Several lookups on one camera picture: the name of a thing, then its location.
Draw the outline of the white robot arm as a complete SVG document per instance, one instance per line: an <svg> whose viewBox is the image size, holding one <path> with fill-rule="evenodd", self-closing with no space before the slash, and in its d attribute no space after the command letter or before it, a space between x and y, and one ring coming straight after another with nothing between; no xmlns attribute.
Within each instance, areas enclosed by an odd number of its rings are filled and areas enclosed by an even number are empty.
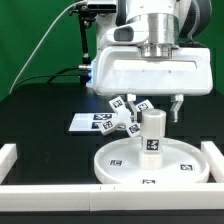
<svg viewBox="0 0 224 224"><path fill-rule="evenodd" d="M186 95L212 90L210 51L193 41L208 24L210 0L100 0L91 84L99 95L168 95L170 115Z"/></svg>

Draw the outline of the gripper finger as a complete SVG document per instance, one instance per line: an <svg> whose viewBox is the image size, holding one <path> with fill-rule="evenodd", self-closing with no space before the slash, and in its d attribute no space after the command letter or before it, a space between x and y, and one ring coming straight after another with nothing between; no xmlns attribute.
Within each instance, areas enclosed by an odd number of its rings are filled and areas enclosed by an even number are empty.
<svg viewBox="0 0 224 224"><path fill-rule="evenodd" d="M136 96L134 94L127 95L127 102L131 108L131 121L140 123L142 121L142 113L137 109L134 102L136 101Z"/></svg>
<svg viewBox="0 0 224 224"><path fill-rule="evenodd" d="M183 94L176 94L171 96L172 106L170 108L170 120L174 123L178 121L178 112L184 102Z"/></svg>

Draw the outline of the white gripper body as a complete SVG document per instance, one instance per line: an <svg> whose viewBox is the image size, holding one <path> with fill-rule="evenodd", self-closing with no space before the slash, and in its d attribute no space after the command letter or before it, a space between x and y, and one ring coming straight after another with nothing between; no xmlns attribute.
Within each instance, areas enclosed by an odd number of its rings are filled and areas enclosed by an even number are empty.
<svg viewBox="0 0 224 224"><path fill-rule="evenodd" d="M179 48L170 59L142 58L137 47L104 49L92 65L99 95L205 95L213 88L210 51Z"/></svg>

